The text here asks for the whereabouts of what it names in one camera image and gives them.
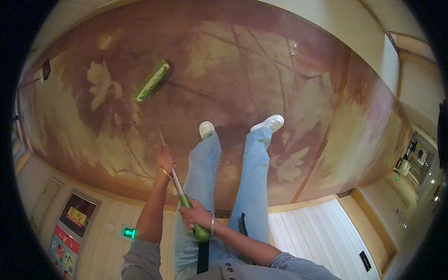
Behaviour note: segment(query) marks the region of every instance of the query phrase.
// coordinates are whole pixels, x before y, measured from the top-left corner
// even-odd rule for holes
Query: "poster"
[[[76,210],[73,206],[70,207],[69,212],[66,216],[70,221],[74,222],[78,227],[82,227],[86,221],[87,215],[82,214],[80,211]]]
[[[71,231],[83,238],[96,204],[72,194],[59,218]]]
[[[57,273],[64,280],[72,279],[79,249],[79,243],[56,226],[48,254]]]

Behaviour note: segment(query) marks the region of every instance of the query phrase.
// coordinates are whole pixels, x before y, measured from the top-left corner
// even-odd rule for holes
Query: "green mop head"
[[[154,71],[151,75],[146,79],[144,83],[141,84],[138,91],[134,94],[134,99],[137,102],[142,101],[148,95],[152,94],[155,86],[158,82],[164,77],[165,73],[169,69],[169,64],[166,61],[162,61],[154,67]]]

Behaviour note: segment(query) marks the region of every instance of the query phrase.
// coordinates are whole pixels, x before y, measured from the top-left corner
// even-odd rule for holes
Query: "mop handle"
[[[152,105],[154,106],[154,113],[155,113],[155,126],[157,129],[157,134],[159,136],[159,139],[162,142],[162,145],[165,145],[166,142],[165,142],[165,138],[164,138],[162,129],[160,128],[158,118],[157,118],[157,112],[155,110],[155,101],[154,101],[153,96],[154,95],[151,95]],[[191,201],[188,199],[188,196],[186,194],[184,194],[182,185],[179,181],[179,178],[177,178],[176,170],[174,170],[174,167],[171,168],[171,176],[173,178],[174,184],[176,185],[176,189],[179,194],[179,200],[181,201],[181,205],[188,207],[188,208],[193,208],[193,206],[191,205]],[[205,242],[210,238],[210,231],[206,228],[201,227],[197,223],[194,223],[193,232],[194,232],[194,238],[198,242]]]

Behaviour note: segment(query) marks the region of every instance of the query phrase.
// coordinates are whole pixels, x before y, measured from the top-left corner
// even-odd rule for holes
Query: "gray jacket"
[[[159,272],[160,246],[158,243],[135,240],[129,252],[123,257],[121,270],[123,280],[162,280]],[[249,265],[238,259],[225,259],[209,265],[209,271],[196,275],[195,269],[184,270],[176,280],[337,280],[336,276],[322,265],[296,258],[289,253],[281,253],[267,267]]]

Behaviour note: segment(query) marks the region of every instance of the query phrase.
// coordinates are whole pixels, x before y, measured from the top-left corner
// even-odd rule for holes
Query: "hand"
[[[190,198],[193,208],[182,206],[179,208],[179,213],[182,216],[182,222],[188,229],[194,228],[194,223],[210,230],[211,226],[211,213],[202,206],[202,204],[196,199]]]
[[[169,152],[168,145],[162,145],[160,141],[157,141],[157,166],[163,167],[168,174],[171,174],[171,169],[176,168],[176,162],[174,156]]]

